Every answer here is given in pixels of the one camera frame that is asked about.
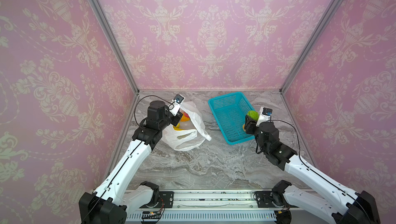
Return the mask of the green round fruit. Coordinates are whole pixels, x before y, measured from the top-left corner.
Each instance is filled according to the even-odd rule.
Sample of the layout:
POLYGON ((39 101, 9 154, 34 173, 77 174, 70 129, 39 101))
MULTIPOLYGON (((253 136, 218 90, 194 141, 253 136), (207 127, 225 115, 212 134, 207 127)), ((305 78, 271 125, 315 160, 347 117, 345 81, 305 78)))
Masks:
POLYGON ((247 116, 249 116, 250 118, 252 118, 255 121, 257 121, 259 119, 259 113, 254 110, 248 111, 247 116))

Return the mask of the white plastic bag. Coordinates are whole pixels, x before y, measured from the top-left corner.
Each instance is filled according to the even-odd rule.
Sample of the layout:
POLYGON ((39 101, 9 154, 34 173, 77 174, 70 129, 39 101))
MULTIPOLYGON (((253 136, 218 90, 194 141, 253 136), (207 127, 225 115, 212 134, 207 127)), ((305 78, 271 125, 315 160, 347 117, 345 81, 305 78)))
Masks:
POLYGON ((212 140, 206 131, 203 116, 193 102, 182 103, 180 111, 188 114, 190 121, 180 122, 181 131, 174 130, 172 125, 166 127, 161 141, 175 151, 189 151, 212 140))

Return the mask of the orange red peach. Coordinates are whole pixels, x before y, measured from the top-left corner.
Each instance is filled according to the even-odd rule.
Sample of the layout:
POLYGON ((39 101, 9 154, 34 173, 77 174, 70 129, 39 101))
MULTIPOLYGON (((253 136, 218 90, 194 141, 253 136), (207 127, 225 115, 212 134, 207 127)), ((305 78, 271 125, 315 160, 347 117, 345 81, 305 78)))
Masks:
POLYGON ((180 119, 180 122, 186 122, 186 121, 190 121, 190 117, 188 114, 184 113, 180 119))

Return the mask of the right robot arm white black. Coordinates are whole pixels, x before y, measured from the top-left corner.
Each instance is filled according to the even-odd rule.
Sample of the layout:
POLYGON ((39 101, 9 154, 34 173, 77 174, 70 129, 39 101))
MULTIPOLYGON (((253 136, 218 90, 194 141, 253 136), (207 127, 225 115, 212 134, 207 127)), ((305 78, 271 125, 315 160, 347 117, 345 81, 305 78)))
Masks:
POLYGON ((279 140, 279 130, 269 113, 258 118, 245 117, 243 126, 256 141, 256 153, 263 154, 274 166, 295 176, 317 194, 300 190, 281 180, 271 190, 275 206, 296 206, 329 224, 379 224, 380 217, 375 198, 366 191, 357 191, 342 185, 324 174, 297 151, 279 140))

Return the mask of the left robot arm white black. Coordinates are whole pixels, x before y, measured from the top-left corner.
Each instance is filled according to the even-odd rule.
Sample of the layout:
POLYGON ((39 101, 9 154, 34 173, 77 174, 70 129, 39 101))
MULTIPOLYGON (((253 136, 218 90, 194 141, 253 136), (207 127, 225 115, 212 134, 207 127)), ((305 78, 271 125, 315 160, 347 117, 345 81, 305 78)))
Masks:
POLYGON ((142 206, 164 207, 159 187, 154 183, 144 181, 129 194, 126 190, 140 165, 162 139, 164 129, 180 122, 184 99, 176 95, 170 103, 158 98, 149 104, 147 116, 138 123, 127 151, 113 171, 92 193, 84 193, 80 198, 81 223, 123 224, 128 215, 142 206))

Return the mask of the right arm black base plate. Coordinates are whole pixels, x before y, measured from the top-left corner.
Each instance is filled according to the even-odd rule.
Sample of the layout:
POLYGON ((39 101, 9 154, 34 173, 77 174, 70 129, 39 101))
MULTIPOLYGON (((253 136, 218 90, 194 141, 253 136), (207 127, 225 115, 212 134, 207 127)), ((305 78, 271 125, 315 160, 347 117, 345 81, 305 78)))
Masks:
POLYGON ((253 198, 259 208, 277 207, 290 209, 291 207, 296 207, 288 204, 282 194, 272 193, 271 191, 255 191, 253 198))

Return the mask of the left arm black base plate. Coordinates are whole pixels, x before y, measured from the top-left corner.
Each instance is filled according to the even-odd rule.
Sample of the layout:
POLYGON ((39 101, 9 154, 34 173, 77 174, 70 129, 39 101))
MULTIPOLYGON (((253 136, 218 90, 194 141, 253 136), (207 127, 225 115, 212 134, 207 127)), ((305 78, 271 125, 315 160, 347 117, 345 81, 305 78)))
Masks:
POLYGON ((160 209, 163 206, 166 209, 171 209, 173 208, 173 199, 174 199, 173 191, 160 191, 158 201, 154 205, 154 208, 160 209))

